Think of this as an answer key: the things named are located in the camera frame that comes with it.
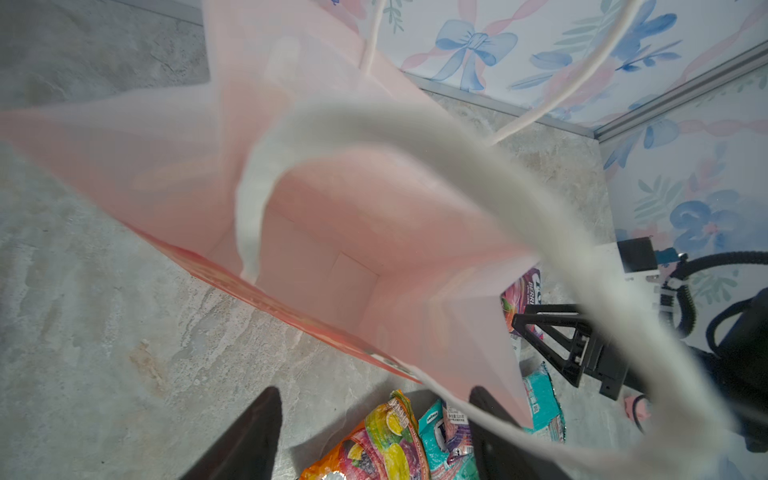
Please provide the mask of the pink Fox's candy packet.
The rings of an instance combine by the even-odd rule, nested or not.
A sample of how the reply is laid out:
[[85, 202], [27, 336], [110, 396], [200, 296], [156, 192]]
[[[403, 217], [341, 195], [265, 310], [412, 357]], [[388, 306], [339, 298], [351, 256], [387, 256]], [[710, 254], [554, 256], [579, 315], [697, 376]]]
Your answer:
[[512, 325], [513, 317], [516, 314], [523, 314], [529, 305], [541, 304], [540, 270], [532, 268], [527, 271], [501, 294], [500, 299], [507, 330], [511, 335], [520, 337]]

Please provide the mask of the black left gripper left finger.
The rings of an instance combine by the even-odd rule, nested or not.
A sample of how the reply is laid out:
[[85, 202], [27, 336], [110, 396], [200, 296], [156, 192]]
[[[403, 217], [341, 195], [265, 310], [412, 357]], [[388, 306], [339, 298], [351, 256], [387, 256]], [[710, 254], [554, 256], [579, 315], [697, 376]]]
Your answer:
[[280, 392], [269, 386], [181, 479], [271, 479], [281, 425]]

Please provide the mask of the red paper gift bag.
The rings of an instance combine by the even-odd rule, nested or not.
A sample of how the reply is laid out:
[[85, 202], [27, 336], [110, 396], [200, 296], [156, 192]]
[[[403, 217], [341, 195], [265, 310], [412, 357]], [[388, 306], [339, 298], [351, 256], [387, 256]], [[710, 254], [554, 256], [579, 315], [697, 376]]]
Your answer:
[[[694, 479], [733, 419], [573, 212], [311, 1], [207, 1], [202, 85], [4, 112], [1, 136], [196, 277], [421, 381], [541, 458]], [[627, 451], [528, 433], [500, 294], [556, 269], [654, 399]]]

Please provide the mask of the teal Fox's front candy packet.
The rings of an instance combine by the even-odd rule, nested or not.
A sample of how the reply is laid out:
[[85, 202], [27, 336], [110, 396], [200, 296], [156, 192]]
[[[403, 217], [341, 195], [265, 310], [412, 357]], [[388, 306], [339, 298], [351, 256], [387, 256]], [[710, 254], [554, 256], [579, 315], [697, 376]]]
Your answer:
[[478, 480], [467, 417], [437, 400], [418, 421], [418, 434], [436, 480]]

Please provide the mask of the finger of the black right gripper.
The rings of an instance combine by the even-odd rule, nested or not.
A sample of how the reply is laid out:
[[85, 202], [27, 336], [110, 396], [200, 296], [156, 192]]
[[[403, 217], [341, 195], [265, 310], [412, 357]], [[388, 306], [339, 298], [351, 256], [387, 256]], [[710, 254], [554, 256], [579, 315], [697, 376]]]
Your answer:
[[601, 395], [619, 397], [629, 364], [577, 305], [528, 305], [511, 326], [570, 385], [579, 387], [589, 376], [600, 382]]

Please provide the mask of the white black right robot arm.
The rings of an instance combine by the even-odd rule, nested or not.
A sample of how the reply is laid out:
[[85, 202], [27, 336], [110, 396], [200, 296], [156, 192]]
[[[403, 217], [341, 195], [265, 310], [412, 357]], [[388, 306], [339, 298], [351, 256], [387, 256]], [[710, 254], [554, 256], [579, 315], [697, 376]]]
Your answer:
[[[601, 382], [600, 394], [619, 398], [627, 386], [642, 394], [644, 382], [620, 351], [572, 304], [530, 305], [511, 327], [572, 386], [584, 375]], [[748, 451], [767, 451], [767, 293], [737, 302], [706, 331], [710, 350], [692, 353], [709, 374], [737, 420]]]

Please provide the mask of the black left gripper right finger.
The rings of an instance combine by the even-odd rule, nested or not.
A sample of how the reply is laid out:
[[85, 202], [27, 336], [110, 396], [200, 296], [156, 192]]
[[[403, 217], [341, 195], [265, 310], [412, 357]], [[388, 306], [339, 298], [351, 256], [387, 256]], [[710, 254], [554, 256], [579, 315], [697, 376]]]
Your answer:
[[470, 421], [469, 425], [476, 468], [480, 479], [570, 479], [570, 476], [557, 464], [516, 447], [473, 421]]

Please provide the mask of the teal candy packet back side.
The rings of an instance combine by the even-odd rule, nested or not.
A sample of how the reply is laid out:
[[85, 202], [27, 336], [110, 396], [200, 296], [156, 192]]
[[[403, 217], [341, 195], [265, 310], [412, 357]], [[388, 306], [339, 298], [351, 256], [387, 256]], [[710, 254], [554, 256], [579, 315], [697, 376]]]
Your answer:
[[532, 427], [525, 428], [525, 431], [552, 442], [564, 443], [565, 418], [546, 365], [541, 363], [523, 378], [523, 383], [532, 417]]

